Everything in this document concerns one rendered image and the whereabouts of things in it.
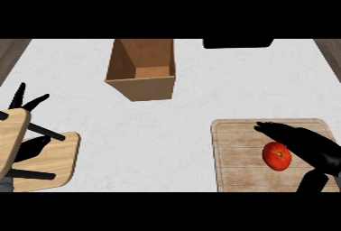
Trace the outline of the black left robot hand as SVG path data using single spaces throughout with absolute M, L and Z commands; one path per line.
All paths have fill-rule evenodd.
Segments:
M 37 97 L 34 100 L 31 100 L 26 104 L 22 104 L 23 99 L 23 92 L 25 92 L 25 83 L 20 83 L 19 89 L 14 93 L 14 96 L 12 98 L 9 109 L 13 108 L 22 108 L 28 112 L 34 110 L 34 108 L 38 106 L 38 104 L 47 100 L 48 94 L 43 95 L 41 97 Z M 38 156 L 41 153 L 44 147 L 50 143 L 50 139 L 54 138 L 59 141 L 65 140 L 65 136 L 54 133 L 53 131 L 47 130 L 44 127 L 29 124 L 28 129 L 37 133 L 40 133 L 40 136 L 34 139 L 25 141 L 20 143 L 20 147 L 17 150 L 16 158 L 13 162 L 23 162 L 34 157 Z M 56 177 L 54 173 L 47 172 L 38 172 L 38 171 L 26 171 L 26 170 L 16 170 L 10 169 L 6 175 L 6 178 L 22 178 L 22 179 L 35 179 L 35 180 L 53 180 Z

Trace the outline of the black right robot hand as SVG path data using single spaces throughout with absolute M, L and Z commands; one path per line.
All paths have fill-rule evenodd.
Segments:
M 341 146 L 304 127 L 258 122 L 254 130 L 280 143 L 313 167 L 301 179 L 296 191 L 299 193 L 322 192 L 329 180 L 327 175 L 341 177 Z

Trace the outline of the red tomato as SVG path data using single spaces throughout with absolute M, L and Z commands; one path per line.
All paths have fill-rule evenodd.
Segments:
M 262 160 L 274 171 L 285 171 L 291 165 L 292 155 L 282 143 L 270 142 L 262 149 Z

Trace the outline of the pale wooden cutting board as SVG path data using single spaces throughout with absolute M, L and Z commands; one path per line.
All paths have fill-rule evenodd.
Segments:
M 211 123 L 211 146 L 218 192 L 295 192 L 311 166 L 292 155 L 285 171 L 262 161 L 271 139 L 254 130 L 267 119 L 217 119 Z

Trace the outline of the open cardboard box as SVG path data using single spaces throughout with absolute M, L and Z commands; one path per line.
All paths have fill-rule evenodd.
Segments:
M 172 39 L 115 39 L 105 83 L 130 101 L 171 99 Z

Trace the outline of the pale wooden rounded block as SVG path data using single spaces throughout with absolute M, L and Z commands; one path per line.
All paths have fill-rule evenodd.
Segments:
M 14 108 L 4 111 L 7 118 L 0 119 L 0 179 L 7 175 L 20 147 L 22 138 L 31 122 L 31 113 Z
M 50 139 L 41 153 L 32 159 L 16 162 L 13 168 L 26 171 L 54 173 L 53 180 L 13 179 L 13 191 L 34 191 L 63 186 L 75 172 L 75 160 L 79 147 L 79 135 L 76 132 L 62 133 L 65 140 Z

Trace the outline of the black appliance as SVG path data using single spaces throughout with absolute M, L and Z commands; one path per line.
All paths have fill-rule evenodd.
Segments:
M 202 44 L 205 49 L 230 49 L 230 48 L 264 48 L 271 44 L 271 39 L 260 40 L 220 40 L 220 39 L 203 39 Z

